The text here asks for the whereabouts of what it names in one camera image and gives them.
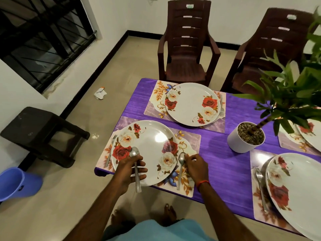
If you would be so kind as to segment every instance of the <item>chair backrest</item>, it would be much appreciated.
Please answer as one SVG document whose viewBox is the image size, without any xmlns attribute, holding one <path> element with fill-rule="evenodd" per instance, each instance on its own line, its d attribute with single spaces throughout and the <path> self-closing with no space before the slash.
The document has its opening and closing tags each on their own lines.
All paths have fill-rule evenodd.
<svg viewBox="0 0 321 241">
<path fill-rule="evenodd" d="M 269 57 L 273 57 L 275 49 L 283 65 L 292 60 L 300 62 L 307 43 L 308 28 L 313 21 L 312 14 L 308 12 L 269 8 L 246 47 L 242 64 L 279 71 L 280 68 L 274 63 L 260 59 L 265 57 L 264 49 Z"/>
<path fill-rule="evenodd" d="M 211 1 L 174 0 L 168 2 L 166 40 L 168 54 L 199 57 L 208 30 Z"/>
</svg>

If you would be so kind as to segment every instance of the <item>chair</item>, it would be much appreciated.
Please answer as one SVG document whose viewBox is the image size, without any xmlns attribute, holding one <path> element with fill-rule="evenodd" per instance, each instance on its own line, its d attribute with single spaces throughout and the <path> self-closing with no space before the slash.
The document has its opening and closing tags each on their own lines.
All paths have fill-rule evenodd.
<svg viewBox="0 0 321 241">
<path fill-rule="evenodd" d="M 60 129 L 67 129 L 75 134 L 64 152 L 48 144 L 54 133 Z M 0 135 L 29 150 L 38 158 L 54 162 L 64 168 L 69 168 L 74 164 L 75 160 L 71 158 L 71 154 L 81 139 L 90 137 L 89 132 L 67 122 L 56 114 L 33 107 L 23 109 L 2 130 Z"/>
<path fill-rule="evenodd" d="M 260 59 L 273 57 L 274 49 L 281 64 L 289 61 L 301 63 L 303 49 L 307 43 L 307 32 L 314 19 L 311 13 L 298 10 L 269 8 L 255 34 L 242 44 L 235 56 L 231 69 L 221 91 L 228 93 L 258 94 L 251 85 L 243 85 L 247 80 L 254 81 L 265 88 L 261 82 L 259 69 L 281 72 L 279 66 Z"/>
<path fill-rule="evenodd" d="M 175 0 L 168 2 L 167 28 L 158 45 L 159 79 L 174 83 L 195 82 L 208 86 L 221 55 L 208 32 L 211 1 Z M 164 43 L 168 42 L 166 72 Z M 209 42 L 212 59 L 207 72 L 200 62 L 204 42 Z"/>
</svg>

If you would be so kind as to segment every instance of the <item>window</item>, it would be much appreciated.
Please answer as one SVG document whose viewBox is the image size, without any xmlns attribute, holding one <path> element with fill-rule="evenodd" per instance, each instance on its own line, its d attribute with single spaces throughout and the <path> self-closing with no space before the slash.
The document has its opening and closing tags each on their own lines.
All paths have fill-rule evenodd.
<svg viewBox="0 0 321 241">
<path fill-rule="evenodd" d="M 40 93 L 95 38 L 80 0 L 0 0 L 0 59 Z"/>
</svg>

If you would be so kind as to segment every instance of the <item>blue bucket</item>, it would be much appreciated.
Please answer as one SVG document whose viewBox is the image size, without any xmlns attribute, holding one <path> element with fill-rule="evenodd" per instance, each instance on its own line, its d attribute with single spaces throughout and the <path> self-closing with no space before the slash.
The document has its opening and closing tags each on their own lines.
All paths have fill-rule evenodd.
<svg viewBox="0 0 321 241">
<path fill-rule="evenodd" d="M 35 195 L 42 186 L 42 178 L 11 167 L 0 174 L 0 202 L 17 197 Z"/>
</svg>

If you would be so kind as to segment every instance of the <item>pebbles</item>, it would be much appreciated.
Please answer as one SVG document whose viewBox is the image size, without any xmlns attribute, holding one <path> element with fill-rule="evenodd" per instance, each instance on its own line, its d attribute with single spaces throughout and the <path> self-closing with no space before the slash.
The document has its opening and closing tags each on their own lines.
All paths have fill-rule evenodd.
<svg viewBox="0 0 321 241">
<path fill-rule="evenodd" d="M 257 146 L 264 141 L 264 134 L 262 129 L 255 131 L 254 135 L 249 135 L 248 131 L 252 128 L 253 125 L 249 123 L 241 123 L 238 127 L 238 133 L 241 139 L 243 139 L 246 143 Z"/>
</svg>

